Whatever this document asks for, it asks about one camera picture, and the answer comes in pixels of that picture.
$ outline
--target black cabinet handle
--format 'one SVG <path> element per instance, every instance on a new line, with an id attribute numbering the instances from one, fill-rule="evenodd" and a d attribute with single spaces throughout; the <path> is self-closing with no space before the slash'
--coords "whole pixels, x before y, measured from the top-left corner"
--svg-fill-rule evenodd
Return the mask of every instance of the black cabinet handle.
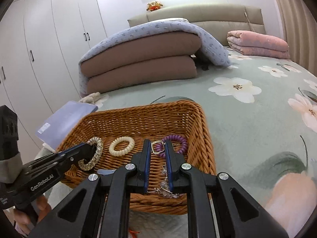
<path id="1" fill-rule="evenodd" d="M 32 50 L 30 50 L 30 53 L 31 53 L 31 55 L 32 55 L 32 62 L 34 62 L 34 57 L 33 57 Z"/>
<path id="2" fill-rule="evenodd" d="M 2 72 L 3 72 L 4 80 L 5 80 L 5 74 L 4 74 L 3 66 L 1 67 L 1 69 L 2 69 Z"/>

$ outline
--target beige curtain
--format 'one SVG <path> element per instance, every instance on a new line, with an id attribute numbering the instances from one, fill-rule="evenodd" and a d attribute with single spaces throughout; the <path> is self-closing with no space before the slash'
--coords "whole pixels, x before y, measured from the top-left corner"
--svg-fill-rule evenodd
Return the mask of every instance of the beige curtain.
<path id="1" fill-rule="evenodd" d="M 303 0 L 276 0 L 291 59 L 317 76 L 317 23 Z"/>

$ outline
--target red string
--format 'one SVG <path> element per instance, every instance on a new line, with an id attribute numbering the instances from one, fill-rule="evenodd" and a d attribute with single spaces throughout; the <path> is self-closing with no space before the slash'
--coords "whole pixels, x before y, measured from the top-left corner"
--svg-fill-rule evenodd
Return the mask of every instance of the red string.
<path id="1" fill-rule="evenodd" d="M 136 235 L 136 234 L 139 234 L 140 232 L 132 231 L 132 230 L 129 228 L 129 233 L 132 235 L 133 238 L 137 238 L 137 235 Z"/>

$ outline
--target white wardrobe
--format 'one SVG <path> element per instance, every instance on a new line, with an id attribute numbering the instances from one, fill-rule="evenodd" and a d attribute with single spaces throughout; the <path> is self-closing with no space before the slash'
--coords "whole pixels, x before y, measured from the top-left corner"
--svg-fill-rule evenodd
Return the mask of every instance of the white wardrobe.
<path id="1" fill-rule="evenodd" d="M 14 0 L 0 21 L 0 105 L 19 118 L 23 162 L 42 147 L 35 132 L 78 101 L 80 58 L 105 39 L 97 0 Z"/>

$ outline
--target human hand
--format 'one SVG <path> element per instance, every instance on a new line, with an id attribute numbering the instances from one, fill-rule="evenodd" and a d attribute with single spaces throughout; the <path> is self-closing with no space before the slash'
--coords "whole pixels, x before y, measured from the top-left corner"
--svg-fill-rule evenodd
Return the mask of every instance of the human hand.
<path id="1" fill-rule="evenodd" d="M 39 212 L 39 218 L 37 222 L 40 222 L 51 210 L 51 206 L 48 204 L 47 199 L 42 195 L 36 199 L 36 205 Z M 31 224 L 30 218 L 25 214 L 24 212 L 21 212 L 17 209 L 13 210 L 13 217 L 16 221 L 16 230 L 20 234 L 26 234 L 28 235 L 30 233 L 30 229 L 27 227 L 27 225 Z"/>

